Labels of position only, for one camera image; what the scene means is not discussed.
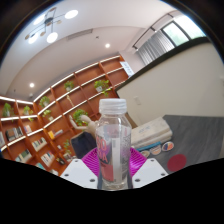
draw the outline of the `wall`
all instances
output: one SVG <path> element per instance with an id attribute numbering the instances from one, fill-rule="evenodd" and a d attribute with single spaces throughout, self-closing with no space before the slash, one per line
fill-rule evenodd
<path id="1" fill-rule="evenodd" d="M 210 43 L 181 52 L 118 90 L 137 125 L 165 114 L 224 116 L 224 74 Z"/>
<path id="2" fill-rule="evenodd" d="M 145 67 L 144 62 L 137 53 L 132 54 L 131 52 L 120 51 L 119 54 L 121 54 L 124 60 L 130 65 L 134 73 Z"/>

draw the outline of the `bookshelf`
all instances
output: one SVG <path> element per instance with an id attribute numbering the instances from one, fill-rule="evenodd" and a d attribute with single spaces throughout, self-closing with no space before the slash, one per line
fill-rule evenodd
<path id="1" fill-rule="evenodd" d="M 19 154 L 28 149 L 31 156 L 25 162 L 26 164 L 35 166 L 39 163 L 46 171 L 50 172 L 51 169 L 54 169 L 60 176 L 69 165 L 69 162 L 63 157 L 65 153 L 63 143 L 81 132 L 73 128 L 69 115 L 72 116 L 77 109 L 83 109 L 93 121 L 100 118 L 99 100 L 105 96 L 96 91 L 94 83 L 97 80 L 109 80 L 108 84 L 111 90 L 108 91 L 108 97 L 118 98 L 115 89 L 128 79 L 128 75 L 119 63 L 120 61 L 124 61 L 124 59 L 118 55 L 74 71 L 47 88 L 33 102 L 0 96 L 0 131 L 5 142 L 1 147 L 3 157 L 15 161 Z M 74 83 L 74 88 L 70 92 L 64 88 L 67 81 Z M 47 96 L 50 100 L 50 103 L 44 108 L 39 105 L 43 96 Z M 5 103 L 13 108 L 13 116 L 2 116 Z M 32 115 L 24 114 L 25 106 L 30 107 L 33 111 Z M 52 120 L 43 117 L 46 109 L 51 111 Z M 5 131 L 15 127 L 20 127 L 23 135 L 14 141 L 8 141 Z M 58 131 L 59 134 L 54 138 L 48 134 Z M 75 152 L 72 146 L 69 150 L 72 153 L 71 156 L 74 156 Z M 47 153 L 53 155 L 53 159 L 48 165 L 42 159 L 43 155 Z M 63 159 L 64 164 L 60 164 L 56 158 Z"/>

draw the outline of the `plastic bottle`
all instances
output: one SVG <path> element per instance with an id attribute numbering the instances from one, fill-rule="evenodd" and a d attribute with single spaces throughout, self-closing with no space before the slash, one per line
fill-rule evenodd
<path id="1" fill-rule="evenodd" d="M 127 182 L 131 147 L 126 100 L 101 99 L 99 112 L 96 143 L 103 182 L 109 190 L 121 190 Z"/>

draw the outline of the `pink cloth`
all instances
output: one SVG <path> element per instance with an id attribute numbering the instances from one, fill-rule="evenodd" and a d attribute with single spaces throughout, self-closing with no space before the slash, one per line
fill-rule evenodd
<path id="1" fill-rule="evenodd" d="M 147 160 L 140 152 L 134 148 L 130 148 L 131 155 L 129 161 L 129 172 L 130 176 L 133 177 L 135 173 L 142 167 L 142 165 Z M 92 149 L 88 152 L 83 158 L 82 161 L 86 166 L 97 176 L 99 177 L 100 173 L 100 162 L 97 156 L 97 148 Z"/>

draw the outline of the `bottle cap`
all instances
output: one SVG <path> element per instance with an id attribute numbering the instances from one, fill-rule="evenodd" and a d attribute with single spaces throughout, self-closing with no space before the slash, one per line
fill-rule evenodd
<path id="1" fill-rule="evenodd" d="M 101 99 L 99 103 L 101 114 L 124 114 L 127 112 L 125 99 Z"/>

